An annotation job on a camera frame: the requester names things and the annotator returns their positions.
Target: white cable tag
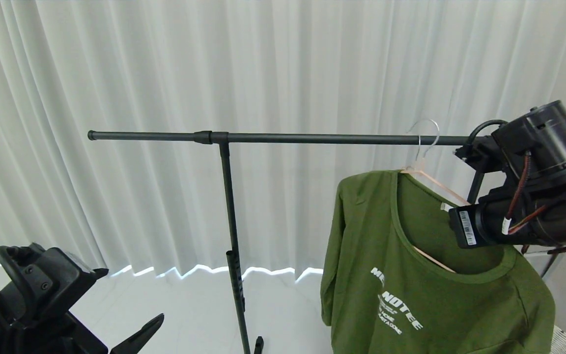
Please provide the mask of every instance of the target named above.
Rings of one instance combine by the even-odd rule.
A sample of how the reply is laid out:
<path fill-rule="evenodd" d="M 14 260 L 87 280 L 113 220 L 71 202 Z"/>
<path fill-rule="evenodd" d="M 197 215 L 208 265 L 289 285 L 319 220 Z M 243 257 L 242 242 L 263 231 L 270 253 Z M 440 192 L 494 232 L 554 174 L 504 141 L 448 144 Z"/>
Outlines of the white cable tag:
<path fill-rule="evenodd" d="M 442 204 L 440 204 L 440 210 L 444 210 L 449 212 L 449 210 L 453 209 L 452 206 L 450 206 L 449 204 L 443 202 Z"/>
<path fill-rule="evenodd" d="M 508 230 L 510 229 L 510 223 L 512 222 L 512 219 L 506 219 L 504 218 L 503 223 L 501 224 L 501 233 L 504 235 L 508 235 Z"/>

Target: metal hook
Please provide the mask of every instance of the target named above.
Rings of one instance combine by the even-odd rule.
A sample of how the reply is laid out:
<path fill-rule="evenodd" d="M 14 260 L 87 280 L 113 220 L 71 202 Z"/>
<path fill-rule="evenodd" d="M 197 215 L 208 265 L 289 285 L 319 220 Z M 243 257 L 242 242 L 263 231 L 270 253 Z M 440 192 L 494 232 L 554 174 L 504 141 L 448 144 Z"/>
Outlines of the metal hook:
<path fill-rule="evenodd" d="M 438 143 L 438 139 L 440 139 L 440 126 L 439 126 L 438 123 L 436 123 L 436 121 L 433 120 L 433 119 L 419 119 L 418 121 L 416 121 L 416 122 L 412 125 L 412 127 L 411 127 L 409 130 L 407 130 L 406 134 L 409 134 L 409 133 L 414 129 L 414 127 L 416 127 L 416 125 L 417 125 L 418 123 L 422 122 L 422 121 L 430 121 L 431 123 L 434 123 L 434 125 L 436 125 L 436 139 L 435 139 L 434 142 L 431 143 L 431 145 L 423 152 L 423 159 L 425 159 L 425 156 L 427 156 L 427 151 L 429 151 L 431 148 L 433 148 L 433 147 L 436 145 L 436 143 Z M 415 161 L 418 161 L 418 156 L 420 155 L 420 153 L 421 153 L 421 135 L 418 134 L 418 150 L 416 150 L 416 159 L 415 159 Z"/>

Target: green t-shirt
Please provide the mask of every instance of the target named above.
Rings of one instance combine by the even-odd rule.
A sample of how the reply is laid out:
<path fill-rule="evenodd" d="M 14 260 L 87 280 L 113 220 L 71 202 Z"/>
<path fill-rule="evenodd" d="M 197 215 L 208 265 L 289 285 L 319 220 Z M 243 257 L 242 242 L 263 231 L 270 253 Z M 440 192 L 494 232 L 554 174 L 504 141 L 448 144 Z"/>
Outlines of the green t-shirt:
<path fill-rule="evenodd" d="M 442 202 L 398 171 L 340 182 L 320 289 L 335 354 L 550 352 L 537 272 L 512 246 L 460 249 Z"/>

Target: clothes hanger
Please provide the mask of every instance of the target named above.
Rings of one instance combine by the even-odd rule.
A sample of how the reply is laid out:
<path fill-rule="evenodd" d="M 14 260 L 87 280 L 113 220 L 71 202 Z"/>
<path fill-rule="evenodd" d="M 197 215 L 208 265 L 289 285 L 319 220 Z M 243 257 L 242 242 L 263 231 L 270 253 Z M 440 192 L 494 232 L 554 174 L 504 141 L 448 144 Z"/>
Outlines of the clothes hanger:
<path fill-rule="evenodd" d="M 470 203 L 467 202 L 467 200 L 465 200 L 463 197 L 461 197 L 458 193 L 455 193 L 454 191 L 450 190 L 444 184 L 440 183 L 434 177 L 428 175 L 425 171 L 423 171 L 423 166 L 425 164 L 425 157 L 427 156 L 427 152 L 431 148 L 433 148 L 436 145 L 436 143 L 438 143 L 438 139 L 440 139 L 440 127 L 438 126 L 438 123 L 436 123 L 436 121 L 433 120 L 433 119 L 421 119 L 421 120 L 416 121 L 414 123 L 414 125 L 412 125 L 412 127 L 409 130 L 407 130 L 406 134 L 409 134 L 416 127 L 416 125 L 418 123 L 422 122 L 422 121 L 430 121 L 430 122 L 434 123 L 434 125 L 436 125 L 436 139 L 434 140 L 433 143 L 431 143 L 431 145 L 427 149 L 425 149 L 425 151 L 423 152 L 423 158 L 420 159 L 420 161 L 419 161 L 418 156 L 421 153 L 421 136 L 418 135 L 418 150 L 416 151 L 416 159 L 413 163 L 413 166 L 406 166 L 400 172 L 406 173 L 406 174 L 409 174 L 409 175 L 421 175 L 421 176 L 429 179 L 429 181 L 436 184 L 438 187 L 442 188 L 444 191 L 446 191 L 450 195 L 452 195 L 454 198 L 456 198 L 464 206 L 469 206 Z"/>

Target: white curtain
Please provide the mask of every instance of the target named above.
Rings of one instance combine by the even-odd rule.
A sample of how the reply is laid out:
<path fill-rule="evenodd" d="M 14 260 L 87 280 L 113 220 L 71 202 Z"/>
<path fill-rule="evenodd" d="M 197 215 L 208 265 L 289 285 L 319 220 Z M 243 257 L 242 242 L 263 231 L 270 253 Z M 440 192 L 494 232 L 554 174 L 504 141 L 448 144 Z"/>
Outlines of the white curtain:
<path fill-rule="evenodd" d="M 226 265 L 217 148 L 91 129 L 402 134 L 432 118 L 466 135 L 554 99 L 566 1 L 2 1 L 0 245 L 113 271 Z M 452 149 L 426 169 L 465 195 Z M 321 267 L 337 182 L 414 153 L 231 144 L 242 265 Z"/>

